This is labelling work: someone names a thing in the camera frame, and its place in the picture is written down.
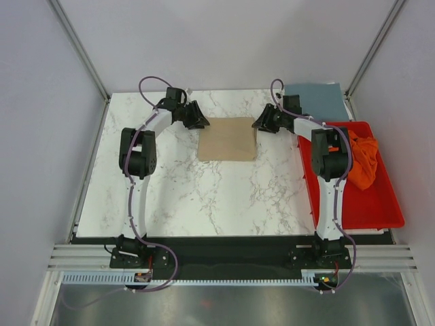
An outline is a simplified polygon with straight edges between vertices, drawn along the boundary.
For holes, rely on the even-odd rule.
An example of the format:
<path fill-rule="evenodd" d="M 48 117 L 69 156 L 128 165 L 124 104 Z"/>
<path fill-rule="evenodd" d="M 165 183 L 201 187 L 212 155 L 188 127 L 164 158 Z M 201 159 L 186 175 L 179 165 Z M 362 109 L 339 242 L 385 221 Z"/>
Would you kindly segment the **left aluminium frame post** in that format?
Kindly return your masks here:
<path fill-rule="evenodd" d="M 102 99 L 108 103 L 111 99 L 111 95 L 109 94 L 107 88 L 104 86 L 101 77 L 99 76 L 94 64 L 92 63 L 84 44 L 82 43 L 79 35 L 75 31 L 75 28 L 69 19 L 64 7 L 62 6 L 59 0 L 47 0 L 48 5 L 51 10 L 54 12 L 56 19 L 60 23 L 61 28 L 64 30 L 67 39 L 72 45 L 75 53 L 78 55 L 80 62 L 85 68 L 87 74 L 91 78 L 93 84 L 97 88 L 99 94 Z"/>

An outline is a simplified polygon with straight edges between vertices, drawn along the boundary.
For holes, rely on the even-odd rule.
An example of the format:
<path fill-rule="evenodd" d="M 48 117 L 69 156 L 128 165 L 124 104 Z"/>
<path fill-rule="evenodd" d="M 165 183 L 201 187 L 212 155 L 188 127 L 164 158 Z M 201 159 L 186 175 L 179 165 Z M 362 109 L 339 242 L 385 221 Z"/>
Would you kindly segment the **aluminium frame post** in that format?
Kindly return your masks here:
<path fill-rule="evenodd" d="M 389 32 L 393 28 L 395 21 L 398 19 L 401 14 L 404 6 L 408 3 L 407 0 L 395 0 L 392 7 L 388 11 L 380 29 L 378 30 L 375 38 L 373 39 L 366 55 L 363 58 L 360 66 L 358 67 L 353 79 L 351 80 L 349 87 L 344 92 L 345 98 L 349 101 L 352 95 L 357 90 L 362 78 L 366 74 L 368 68 L 372 64 L 372 61 L 375 59 L 378 51 L 386 40 Z"/>
<path fill-rule="evenodd" d="M 48 5 L 51 10 L 54 12 L 56 19 L 60 23 L 61 28 L 64 30 L 67 39 L 72 45 L 75 53 L 78 55 L 80 62 L 85 68 L 87 74 L 91 78 L 93 84 L 97 88 L 99 94 L 102 99 L 108 103 L 111 99 L 111 95 L 109 94 L 107 88 L 104 86 L 101 77 L 99 76 L 94 64 L 92 63 L 84 44 L 82 43 L 79 35 L 75 31 L 75 28 L 69 19 L 64 7 L 62 6 L 59 0 L 47 0 Z"/>

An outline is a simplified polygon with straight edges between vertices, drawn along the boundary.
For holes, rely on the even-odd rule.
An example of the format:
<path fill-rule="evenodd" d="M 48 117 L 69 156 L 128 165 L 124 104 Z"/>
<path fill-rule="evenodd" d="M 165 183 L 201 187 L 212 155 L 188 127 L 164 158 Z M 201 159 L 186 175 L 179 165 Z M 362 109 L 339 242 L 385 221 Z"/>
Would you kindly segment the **red plastic bin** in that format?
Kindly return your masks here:
<path fill-rule="evenodd" d="M 313 170 L 312 146 L 310 140 L 299 136 L 304 178 L 313 216 L 317 225 L 320 217 L 320 181 Z M 342 225 L 346 230 L 401 228 L 404 225 L 396 195 L 389 180 L 381 154 L 376 154 L 377 169 L 374 183 L 365 190 L 352 182 L 341 181 L 343 190 Z"/>

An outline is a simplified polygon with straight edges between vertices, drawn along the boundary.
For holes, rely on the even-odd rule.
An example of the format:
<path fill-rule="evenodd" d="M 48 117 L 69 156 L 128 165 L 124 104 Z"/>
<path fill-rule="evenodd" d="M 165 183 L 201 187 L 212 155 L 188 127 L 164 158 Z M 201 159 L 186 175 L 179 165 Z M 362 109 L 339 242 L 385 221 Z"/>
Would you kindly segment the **beige t shirt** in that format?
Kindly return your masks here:
<path fill-rule="evenodd" d="M 252 117 L 211 117 L 199 133 L 197 157 L 201 162 L 252 162 L 257 157 L 257 130 Z"/>

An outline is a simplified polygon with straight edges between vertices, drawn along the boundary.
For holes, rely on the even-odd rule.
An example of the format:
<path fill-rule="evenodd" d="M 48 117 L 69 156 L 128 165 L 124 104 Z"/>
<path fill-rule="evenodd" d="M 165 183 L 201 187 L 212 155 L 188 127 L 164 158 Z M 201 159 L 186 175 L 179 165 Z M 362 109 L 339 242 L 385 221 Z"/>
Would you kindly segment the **aluminium rail profile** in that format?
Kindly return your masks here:
<path fill-rule="evenodd" d="M 48 269 L 62 271 L 107 271 L 109 253 L 99 245 L 57 244 Z M 404 244 L 358 245 L 356 272 L 416 272 L 411 248 Z"/>

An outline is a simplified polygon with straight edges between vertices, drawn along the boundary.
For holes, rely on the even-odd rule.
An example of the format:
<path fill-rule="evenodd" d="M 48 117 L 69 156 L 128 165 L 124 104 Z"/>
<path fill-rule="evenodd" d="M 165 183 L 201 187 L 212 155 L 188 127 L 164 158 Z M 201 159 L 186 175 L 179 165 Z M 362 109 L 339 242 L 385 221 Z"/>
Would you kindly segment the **folded blue-grey t shirt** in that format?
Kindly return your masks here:
<path fill-rule="evenodd" d="M 323 122 L 350 120 L 339 83 L 286 84 L 285 95 L 298 95 L 303 114 L 309 114 Z"/>

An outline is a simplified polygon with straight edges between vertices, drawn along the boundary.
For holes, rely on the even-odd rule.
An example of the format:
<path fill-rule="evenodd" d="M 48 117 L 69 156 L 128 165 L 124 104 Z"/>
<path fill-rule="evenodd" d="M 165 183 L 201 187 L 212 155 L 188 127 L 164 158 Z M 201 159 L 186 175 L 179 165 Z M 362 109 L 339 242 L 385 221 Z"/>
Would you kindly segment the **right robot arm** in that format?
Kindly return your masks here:
<path fill-rule="evenodd" d="M 311 169 L 319 185 L 319 219 L 310 250 L 299 253 L 320 268 L 352 266 L 343 229 L 343 195 L 353 164 L 346 128 L 331 126 L 303 115 L 299 96 L 284 96 L 283 104 L 266 104 L 252 124 L 256 130 L 276 134 L 285 128 L 311 144 Z"/>

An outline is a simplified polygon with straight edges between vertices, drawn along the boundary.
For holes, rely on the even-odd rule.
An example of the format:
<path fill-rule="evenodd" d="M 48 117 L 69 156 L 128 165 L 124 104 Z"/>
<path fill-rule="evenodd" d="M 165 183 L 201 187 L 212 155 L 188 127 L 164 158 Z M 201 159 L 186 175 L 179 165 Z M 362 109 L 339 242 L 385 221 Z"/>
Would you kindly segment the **orange t shirt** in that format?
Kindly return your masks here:
<path fill-rule="evenodd" d="M 349 131 L 349 140 L 353 158 L 353 167 L 348 173 L 348 180 L 358 189 L 368 189 L 376 179 L 378 142 L 373 137 L 360 137 Z"/>

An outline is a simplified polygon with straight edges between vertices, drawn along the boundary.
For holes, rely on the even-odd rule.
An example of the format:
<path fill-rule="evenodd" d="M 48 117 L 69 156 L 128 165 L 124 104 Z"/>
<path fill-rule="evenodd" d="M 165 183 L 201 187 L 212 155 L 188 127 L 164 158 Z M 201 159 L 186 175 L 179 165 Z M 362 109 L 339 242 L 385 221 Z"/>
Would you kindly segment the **right aluminium frame post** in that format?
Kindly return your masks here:
<path fill-rule="evenodd" d="M 408 3 L 407 0 L 395 0 L 392 7 L 388 11 L 380 29 L 378 30 L 375 38 L 373 39 L 366 55 L 363 58 L 360 66 L 358 67 L 353 79 L 351 80 L 349 87 L 344 92 L 345 98 L 349 101 L 352 95 L 357 90 L 362 78 L 366 74 L 368 68 L 372 64 L 372 61 L 375 59 L 378 51 L 386 40 L 389 32 L 393 28 L 395 21 L 398 19 L 401 14 L 404 6 Z"/>

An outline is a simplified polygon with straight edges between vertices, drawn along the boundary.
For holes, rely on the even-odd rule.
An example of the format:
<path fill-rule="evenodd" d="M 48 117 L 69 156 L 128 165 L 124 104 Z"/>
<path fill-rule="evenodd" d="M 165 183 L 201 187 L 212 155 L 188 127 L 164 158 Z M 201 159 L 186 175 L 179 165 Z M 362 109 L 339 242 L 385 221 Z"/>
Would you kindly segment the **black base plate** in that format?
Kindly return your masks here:
<path fill-rule="evenodd" d="M 299 253 L 310 250 L 314 236 L 151 237 L 145 268 L 163 279 L 193 276 L 211 278 L 277 278 L 320 268 Z"/>

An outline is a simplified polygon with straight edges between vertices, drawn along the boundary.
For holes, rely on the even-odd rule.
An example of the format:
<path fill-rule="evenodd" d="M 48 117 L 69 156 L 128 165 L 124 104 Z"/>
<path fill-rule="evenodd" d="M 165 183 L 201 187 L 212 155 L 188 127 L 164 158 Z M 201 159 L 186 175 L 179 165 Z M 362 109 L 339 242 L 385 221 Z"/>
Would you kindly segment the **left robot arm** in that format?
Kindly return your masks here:
<path fill-rule="evenodd" d="M 112 250 L 111 268 L 145 268 L 150 262 L 151 244 L 145 243 L 147 188 L 157 167 L 156 139 L 175 122 L 188 130 L 210 125 L 197 101 L 191 101 L 185 90 L 169 86 L 140 127 L 121 132 L 118 165 L 128 182 L 127 217 Z"/>

